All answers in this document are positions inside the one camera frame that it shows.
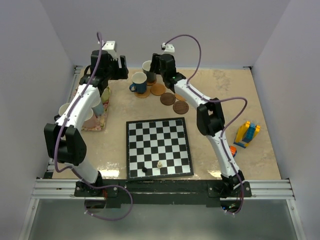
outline brown coaster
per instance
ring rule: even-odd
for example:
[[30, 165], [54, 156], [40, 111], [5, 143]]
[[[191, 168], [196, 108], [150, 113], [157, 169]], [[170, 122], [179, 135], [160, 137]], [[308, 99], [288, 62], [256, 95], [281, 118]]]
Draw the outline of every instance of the brown coaster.
[[147, 87], [145, 93], [139, 94], [139, 93], [136, 93], [136, 92], [135, 92], [134, 95], [135, 95], [137, 98], [145, 99], [146, 97], [148, 97], [148, 96], [150, 95], [150, 88]]
[[174, 96], [175, 96], [175, 98], [178, 99], [179, 101], [183, 101], [183, 102], [187, 101], [184, 97], [180, 96], [180, 95], [177, 94], [177, 93], [175, 93]]
[[155, 84], [157, 82], [157, 79], [155, 79], [153, 82], [146, 82], [147, 86], [152, 86], [153, 84]]
[[163, 84], [156, 83], [151, 87], [151, 93], [156, 96], [160, 96], [166, 92], [166, 87]]
[[185, 101], [177, 101], [173, 104], [173, 110], [177, 114], [186, 114], [189, 110], [189, 105]]
[[161, 95], [160, 101], [163, 105], [170, 106], [175, 103], [176, 97], [170, 92], [165, 92]]

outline beige table surface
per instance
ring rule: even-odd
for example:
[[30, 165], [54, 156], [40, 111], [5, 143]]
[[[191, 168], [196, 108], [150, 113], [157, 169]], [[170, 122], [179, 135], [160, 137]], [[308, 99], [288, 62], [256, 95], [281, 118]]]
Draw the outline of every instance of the beige table surface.
[[[186, 77], [193, 69], [179, 69]], [[106, 126], [102, 131], [82, 131], [87, 145], [89, 161], [103, 178], [126, 179], [126, 122], [149, 119], [185, 117], [190, 145], [194, 176], [180, 179], [219, 179], [220, 168], [217, 157], [208, 139], [201, 135], [196, 125], [196, 110], [179, 115], [172, 106], [165, 106], [160, 97], [150, 94], [147, 98], [137, 98], [129, 91], [131, 76], [141, 69], [129, 69], [126, 80], [110, 80], [110, 104]], [[161, 76], [157, 82], [163, 83]], [[247, 180], [281, 179], [275, 154], [271, 145], [264, 115], [260, 106], [255, 84], [248, 69], [200, 69], [190, 81], [199, 91], [212, 98], [245, 97], [248, 106], [244, 113], [226, 130], [229, 145], [232, 145], [238, 127], [245, 121], [261, 126], [260, 133], [246, 149], [236, 146], [235, 161]], [[222, 103], [225, 122], [228, 123], [242, 108], [244, 101], [233, 100]], [[54, 172], [54, 179], [76, 179], [70, 170]]]

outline white wall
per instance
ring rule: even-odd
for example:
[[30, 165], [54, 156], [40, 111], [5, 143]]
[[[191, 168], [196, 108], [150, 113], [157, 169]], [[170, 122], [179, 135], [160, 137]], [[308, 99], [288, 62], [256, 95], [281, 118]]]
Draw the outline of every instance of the white wall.
[[48, 164], [43, 129], [66, 100], [73, 66], [39, 0], [0, 7], [0, 239], [15, 240]]
[[283, 178], [309, 240], [320, 236], [320, 1], [291, 0], [253, 67]]
[[[178, 34], [196, 36], [202, 67], [252, 66], [290, 0], [41, 0], [71, 61], [90, 63], [96, 31], [116, 40], [129, 66]], [[195, 66], [192, 39], [175, 40], [178, 66]]]

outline white chess piece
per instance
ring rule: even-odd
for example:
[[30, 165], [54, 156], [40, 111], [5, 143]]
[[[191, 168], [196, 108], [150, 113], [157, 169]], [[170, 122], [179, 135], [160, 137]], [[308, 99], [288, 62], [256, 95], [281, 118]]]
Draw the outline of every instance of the white chess piece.
[[160, 161], [158, 161], [156, 167], [157, 167], [158, 169], [162, 168], [162, 163], [161, 163]]

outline chessboard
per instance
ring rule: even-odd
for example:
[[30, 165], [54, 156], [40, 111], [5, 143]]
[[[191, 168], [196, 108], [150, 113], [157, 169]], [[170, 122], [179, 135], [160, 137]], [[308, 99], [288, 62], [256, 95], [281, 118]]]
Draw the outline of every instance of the chessboard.
[[128, 121], [126, 143], [128, 180], [194, 175], [184, 117]]

